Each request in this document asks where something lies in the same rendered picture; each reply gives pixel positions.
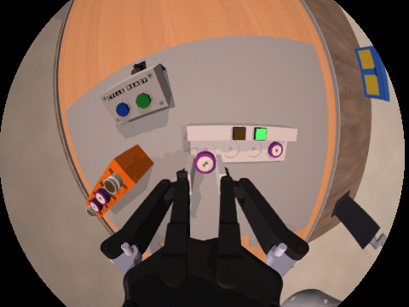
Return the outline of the white tube neck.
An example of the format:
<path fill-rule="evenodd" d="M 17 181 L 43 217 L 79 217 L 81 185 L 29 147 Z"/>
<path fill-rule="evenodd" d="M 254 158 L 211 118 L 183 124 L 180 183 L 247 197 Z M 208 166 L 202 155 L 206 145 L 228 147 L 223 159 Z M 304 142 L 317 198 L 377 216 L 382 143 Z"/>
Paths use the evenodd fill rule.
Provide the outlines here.
<path fill-rule="evenodd" d="M 117 178 L 109 176 L 104 180 L 104 187 L 110 194 L 115 194 L 120 189 L 120 183 Z"/>

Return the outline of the orange tube rack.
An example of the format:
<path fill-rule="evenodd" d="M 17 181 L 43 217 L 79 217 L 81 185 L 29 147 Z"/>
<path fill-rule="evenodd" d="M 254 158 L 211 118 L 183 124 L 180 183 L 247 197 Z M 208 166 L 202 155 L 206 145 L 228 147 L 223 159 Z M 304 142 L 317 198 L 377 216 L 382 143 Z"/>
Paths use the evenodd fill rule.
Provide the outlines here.
<path fill-rule="evenodd" d="M 95 191 L 104 186 L 104 180 L 106 178 L 111 176 L 113 173 L 120 175 L 123 180 L 123 186 L 117 191 L 116 194 L 112 194 L 110 201 L 103 206 L 103 209 L 99 213 L 96 214 L 97 217 L 101 218 L 118 200 L 120 200 L 131 188 L 137 184 L 137 182 L 153 164 L 154 163 L 138 144 L 124 153 L 121 153 L 119 156 L 114 158 L 110 165 L 106 168 L 100 180 L 91 192 L 91 197 L 89 196 L 85 204 L 89 206 L 89 201 L 95 197 Z"/>

